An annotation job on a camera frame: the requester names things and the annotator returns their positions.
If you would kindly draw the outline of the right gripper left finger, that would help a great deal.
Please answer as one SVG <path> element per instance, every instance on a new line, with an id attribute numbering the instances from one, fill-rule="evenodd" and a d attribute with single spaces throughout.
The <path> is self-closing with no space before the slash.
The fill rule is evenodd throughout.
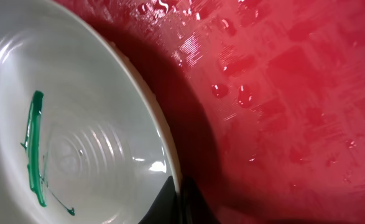
<path id="1" fill-rule="evenodd" d="M 177 193 L 169 176 L 139 224 L 179 224 Z"/>

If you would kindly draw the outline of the light blue plate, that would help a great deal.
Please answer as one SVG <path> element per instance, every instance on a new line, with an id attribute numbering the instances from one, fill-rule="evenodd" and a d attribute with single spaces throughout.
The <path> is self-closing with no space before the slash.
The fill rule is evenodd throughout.
<path id="1" fill-rule="evenodd" d="M 139 223 L 181 173 L 139 72 L 53 1 L 0 0 L 0 223 Z"/>

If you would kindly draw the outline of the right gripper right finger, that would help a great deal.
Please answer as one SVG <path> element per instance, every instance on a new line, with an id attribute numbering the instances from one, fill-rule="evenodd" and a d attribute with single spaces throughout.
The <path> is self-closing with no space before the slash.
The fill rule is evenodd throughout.
<path id="1" fill-rule="evenodd" d="M 182 219 L 183 224 L 220 224 L 190 177 L 182 182 Z"/>

